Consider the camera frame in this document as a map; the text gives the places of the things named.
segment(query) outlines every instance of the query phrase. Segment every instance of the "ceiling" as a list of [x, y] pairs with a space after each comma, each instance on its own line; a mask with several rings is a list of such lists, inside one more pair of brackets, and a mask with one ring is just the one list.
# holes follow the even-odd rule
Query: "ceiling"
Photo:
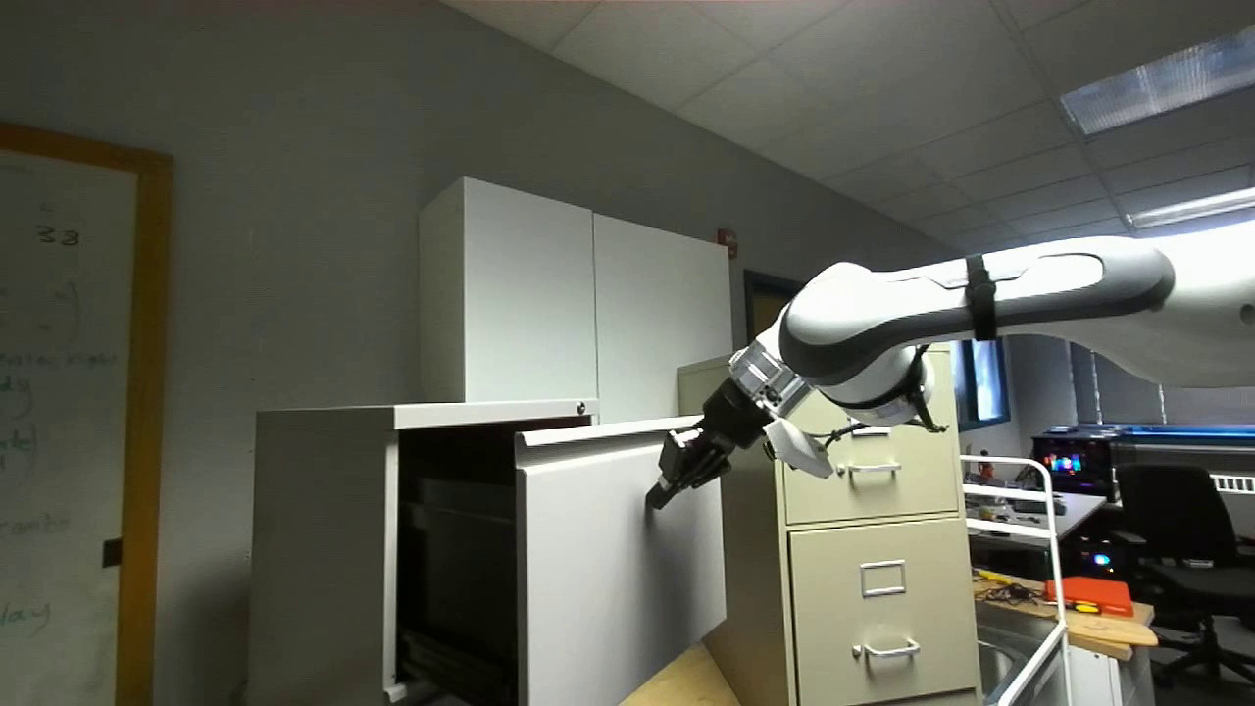
[[1082, 137], [1058, 95], [1255, 0], [446, 0], [956, 251], [1255, 184], [1255, 90]]

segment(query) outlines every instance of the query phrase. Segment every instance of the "open cabinet door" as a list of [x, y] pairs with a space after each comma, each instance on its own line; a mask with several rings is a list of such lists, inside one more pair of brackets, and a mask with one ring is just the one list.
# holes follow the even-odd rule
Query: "open cabinet door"
[[718, 483], [644, 503], [684, 423], [522, 430], [522, 700], [622, 700], [723, 623]]

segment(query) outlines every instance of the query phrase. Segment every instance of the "robotic arm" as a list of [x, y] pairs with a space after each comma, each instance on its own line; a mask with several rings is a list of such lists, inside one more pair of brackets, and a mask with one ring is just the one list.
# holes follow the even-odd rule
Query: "robotic arm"
[[1065, 338], [1161, 383], [1255, 383], [1255, 236], [1054, 239], [912, 272], [837, 261], [731, 355], [702, 423], [664, 443], [648, 495], [718, 477], [736, 446], [829, 473], [784, 415], [814, 387], [867, 423], [927, 423], [923, 349], [952, 338]]

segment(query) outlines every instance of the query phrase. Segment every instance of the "gray wall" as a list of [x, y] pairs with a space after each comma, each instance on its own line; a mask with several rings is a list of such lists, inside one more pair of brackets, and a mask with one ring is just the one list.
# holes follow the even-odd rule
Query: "gray wall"
[[805, 279], [937, 251], [431, 0], [0, 0], [0, 116], [178, 163], [158, 700], [244, 685], [255, 410], [413, 398], [417, 223], [450, 176], [740, 236]]

